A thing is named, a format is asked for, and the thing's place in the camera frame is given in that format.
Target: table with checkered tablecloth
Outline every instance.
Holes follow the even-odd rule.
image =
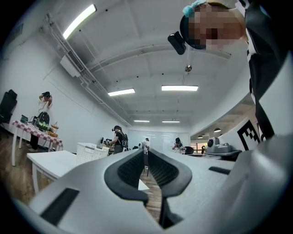
[[[19,140],[19,148],[20,149],[22,148],[22,135],[23,135],[24,131],[27,133],[30,133],[38,138],[44,139],[45,141],[49,141],[48,152],[50,152],[52,143],[57,146],[56,151],[63,149],[63,143],[60,138],[52,137],[52,136],[48,135],[47,132],[42,132],[41,130],[39,130],[38,127],[32,125],[31,123],[25,124],[25,123],[20,122],[19,120],[15,120],[12,123],[12,125],[15,126],[13,143],[12,143],[12,154],[11,154],[11,160],[12,160],[13,166],[15,166],[15,146],[16,146],[17,133],[18,133],[19,129],[22,130],[20,140]]]

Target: table leg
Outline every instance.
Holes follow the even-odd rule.
[[[48,152],[50,152],[50,150],[51,150],[51,146],[52,146],[52,142],[49,143]]]
[[[12,166],[15,166],[15,146],[16,146],[17,132],[18,132],[18,128],[15,127],[13,141],[12,141],[12,153],[11,153]]]
[[[41,186],[41,172],[37,170],[37,166],[33,163],[33,188],[35,193],[39,192]]]
[[[20,138],[19,138],[19,145],[18,145],[18,148],[22,148],[22,136],[23,136],[23,131],[22,133],[20,134]]]

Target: air conditioning unit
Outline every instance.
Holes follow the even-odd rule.
[[[72,52],[72,50],[63,56],[60,64],[72,77],[79,77],[81,75],[80,72],[85,69],[79,58]]]

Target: light blue hair clip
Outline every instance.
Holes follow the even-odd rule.
[[[206,3],[206,0],[196,0],[191,5],[186,6],[182,12],[184,13],[185,17],[188,17],[198,5],[204,3]]]

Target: black backpack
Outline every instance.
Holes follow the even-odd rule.
[[[49,114],[47,112],[41,112],[38,115],[38,119],[39,119],[39,122],[41,122],[41,123],[45,122],[46,124],[49,125],[50,117],[49,117]]]
[[[119,140],[119,142],[120,142],[120,144],[121,144],[122,147],[128,148],[128,137],[127,137],[127,134],[124,134],[122,131],[121,131],[121,133],[122,133],[122,142],[120,142],[119,138],[118,138],[118,140]]]

